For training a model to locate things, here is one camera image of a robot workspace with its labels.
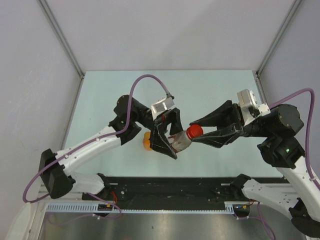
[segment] white wall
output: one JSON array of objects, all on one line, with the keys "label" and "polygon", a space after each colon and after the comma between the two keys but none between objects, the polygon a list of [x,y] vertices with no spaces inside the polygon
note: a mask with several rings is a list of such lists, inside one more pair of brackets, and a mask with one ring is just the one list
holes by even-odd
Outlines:
[{"label": "white wall", "polygon": [[48,0],[84,71],[255,70],[294,0]]},{"label": "white wall", "polygon": [[[311,123],[310,161],[320,175],[320,1],[305,0],[275,54],[261,75],[269,103],[273,103],[302,88],[315,91],[315,108]],[[310,106],[310,94],[304,93],[289,101],[298,107],[305,125]],[[298,134],[305,145],[306,128]]]},{"label": "white wall", "polygon": [[[0,3],[0,239],[41,152],[58,150],[79,77],[37,1]],[[29,199],[36,197],[39,185]]]}]

